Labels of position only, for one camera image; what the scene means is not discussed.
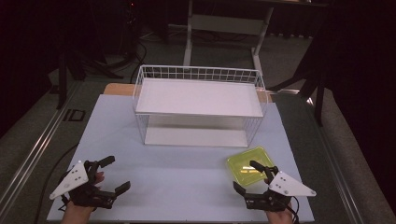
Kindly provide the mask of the black stand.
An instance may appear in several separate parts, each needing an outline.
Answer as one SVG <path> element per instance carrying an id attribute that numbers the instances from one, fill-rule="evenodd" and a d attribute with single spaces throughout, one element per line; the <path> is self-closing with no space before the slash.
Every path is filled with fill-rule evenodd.
<path id="1" fill-rule="evenodd" d="M 67 75 L 66 75 L 66 56 L 61 53 L 59 56 L 59 83 L 58 83 L 58 105 L 61 109 L 64 106 L 67 97 Z"/>

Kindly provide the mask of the person's right hand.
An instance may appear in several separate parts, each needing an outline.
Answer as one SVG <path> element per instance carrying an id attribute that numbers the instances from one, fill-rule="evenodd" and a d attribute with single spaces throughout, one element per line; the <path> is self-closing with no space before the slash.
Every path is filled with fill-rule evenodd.
<path id="1" fill-rule="evenodd" d="M 266 211 L 269 224 L 293 224 L 293 213 L 289 209 L 279 212 Z"/>

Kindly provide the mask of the metal floor rail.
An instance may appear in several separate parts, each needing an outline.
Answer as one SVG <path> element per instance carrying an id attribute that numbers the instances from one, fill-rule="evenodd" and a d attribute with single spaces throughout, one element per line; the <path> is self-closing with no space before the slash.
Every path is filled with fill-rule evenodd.
<path id="1" fill-rule="evenodd" d="M 340 165 L 335 158 L 335 155 L 332 152 L 332 146 L 327 139 L 326 133 L 324 132 L 322 127 L 318 126 L 318 122 L 314 115 L 315 112 L 315 104 L 311 98 L 304 100 L 305 107 L 307 108 L 308 115 L 313 120 L 314 126 L 318 132 L 318 138 L 320 143 L 324 146 L 323 152 L 325 160 L 330 169 L 330 173 L 332 174 L 332 182 L 337 188 L 338 194 L 342 201 L 344 210 L 348 216 L 350 224 L 364 224 L 364 221 L 361 216 L 361 212 L 356 204 L 356 201 L 351 194 L 351 189 L 346 182 L 345 176 L 340 168 Z"/>
<path id="2" fill-rule="evenodd" d="M 58 96 L 45 94 L 0 138 L 0 221 L 13 206 L 81 85 L 81 81 L 76 81 L 69 86 L 66 100 L 59 109 Z"/>

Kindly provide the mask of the black stand legs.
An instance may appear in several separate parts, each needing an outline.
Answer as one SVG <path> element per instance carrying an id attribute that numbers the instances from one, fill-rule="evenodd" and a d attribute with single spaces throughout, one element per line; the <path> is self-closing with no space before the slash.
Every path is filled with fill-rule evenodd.
<path id="1" fill-rule="evenodd" d="M 316 94 L 316 101 L 314 103 L 314 117 L 318 126 L 322 126 L 321 112 L 323 107 L 327 71 L 328 65 L 326 63 L 301 62 L 291 78 L 273 87 L 270 87 L 269 91 L 281 91 L 291 84 L 304 79 L 304 84 L 298 91 L 298 95 L 301 98 L 308 99 L 313 93 Z"/>

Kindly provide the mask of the person's left hand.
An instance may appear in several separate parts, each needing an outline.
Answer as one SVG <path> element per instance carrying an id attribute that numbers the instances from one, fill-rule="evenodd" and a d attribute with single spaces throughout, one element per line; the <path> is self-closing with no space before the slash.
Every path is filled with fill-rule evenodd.
<path id="1" fill-rule="evenodd" d="M 69 201 L 61 224 L 87 224 L 95 207 L 75 205 Z"/>

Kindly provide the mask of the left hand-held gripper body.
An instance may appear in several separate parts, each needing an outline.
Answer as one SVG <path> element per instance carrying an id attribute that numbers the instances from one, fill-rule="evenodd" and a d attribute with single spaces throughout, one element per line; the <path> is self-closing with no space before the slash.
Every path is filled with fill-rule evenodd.
<path id="1" fill-rule="evenodd" d="M 60 180 L 49 195 L 51 200 L 61 197 L 64 204 L 110 209 L 116 200 L 115 192 L 102 191 L 95 186 L 98 161 L 79 161 Z"/>

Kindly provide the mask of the light blue table mat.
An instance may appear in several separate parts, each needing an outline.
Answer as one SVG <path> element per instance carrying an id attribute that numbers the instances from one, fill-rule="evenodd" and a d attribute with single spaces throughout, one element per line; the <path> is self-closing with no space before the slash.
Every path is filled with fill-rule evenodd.
<path id="1" fill-rule="evenodd" d="M 99 161 L 103 189 L 130 182 L 112 208 L 92 213 L 93 222 L 264 223 L 233 189 L 226 161 L 237 147 L 149 146 L 142 143 L 129 96 L 99 96 L 72 159 Z"/>

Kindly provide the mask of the yellow-green square plate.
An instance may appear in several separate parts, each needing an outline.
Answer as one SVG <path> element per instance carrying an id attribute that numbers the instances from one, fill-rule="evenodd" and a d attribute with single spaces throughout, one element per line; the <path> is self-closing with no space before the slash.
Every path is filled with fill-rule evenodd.
<path id="1" fill-rule="evenodd" d="M 241 153 L 232 155 L 226 161 L 234 180 L 243 187 L 264 180 L 266 177 L 265 173 L 257 171 L 250 165 L 251 161 L 256 161 L 263 166 L 274 166 L 272 159 L 263 147 L 254 147 L 245 150 Z"/>

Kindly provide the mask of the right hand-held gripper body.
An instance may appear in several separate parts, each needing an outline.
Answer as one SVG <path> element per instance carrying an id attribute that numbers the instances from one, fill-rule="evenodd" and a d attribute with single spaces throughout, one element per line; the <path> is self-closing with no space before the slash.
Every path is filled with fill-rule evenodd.
<path id="1" fill-rule="evenodd" d="M 290 175 L 279 171 L 275 166 L 268 167 L 267 181 L 268 188 L 262 194 L 246 193 L 244 200 L 247 209 L 263 210 L 271 212 L 284 211 L 292 209 L 289 206 L 292 197 L 305 196 L 315 197 L 317 193 L 294 179 Z"/>

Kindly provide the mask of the white metal desk frame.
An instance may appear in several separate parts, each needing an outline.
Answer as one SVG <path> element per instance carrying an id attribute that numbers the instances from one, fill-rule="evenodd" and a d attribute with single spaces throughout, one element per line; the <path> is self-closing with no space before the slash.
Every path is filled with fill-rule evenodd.
<path id="1" fill-rule="evenodd" d="M 191 65 L 192 31 L 210 31 L 242 35 L 255 35 L 258 37 L 257 44 L 250 49 L 254 68 L 262 71 L 260 51 L 267 33 L 273 12 L 276 7 L 302 7 L 302 8 L 326 8 L 327 3 L 313 3 L 312 0 L 243 0 L 247 4 L 264 6 L 264 14 L 261 20 L 242 19 L 236 17 L 224 17 L 216 15 L 194 14 L 193 4 L 198 0 L 189 0 L 187 18 L 187 42 L 184 52 L 183 65 Z"/>

